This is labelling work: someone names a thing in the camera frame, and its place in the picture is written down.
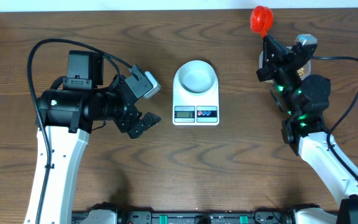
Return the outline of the red plastic measuring scoop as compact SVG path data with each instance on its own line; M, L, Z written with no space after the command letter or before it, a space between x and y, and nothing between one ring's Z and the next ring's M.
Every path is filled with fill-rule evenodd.
M257 6L250 15L250 29L262 38L273 24L273 12L269 7Z

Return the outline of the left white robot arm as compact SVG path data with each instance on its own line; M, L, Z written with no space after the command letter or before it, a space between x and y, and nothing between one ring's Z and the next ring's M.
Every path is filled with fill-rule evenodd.
M78 169L94 121L114 121L135 139L161 120L135 107L161 89L153 75L134 65L129 77L117 74L103 87L105 59L101 53L70 51L67 74L37 100L42 120L26 223L71 222Z

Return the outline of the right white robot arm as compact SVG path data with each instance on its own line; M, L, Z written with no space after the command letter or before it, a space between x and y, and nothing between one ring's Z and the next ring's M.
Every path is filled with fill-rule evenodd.
M270 93L278 108L288 114L282 121L282 137L293 152L318 174L339 205L333 215L317 205L299 205L282 223L358 223L358 167L338 146L333 128L325 125L331 81L321 75L301 78L298 70L314 58L317 40L301 34L288 48L271 35L262 39L260 81L271 80Z

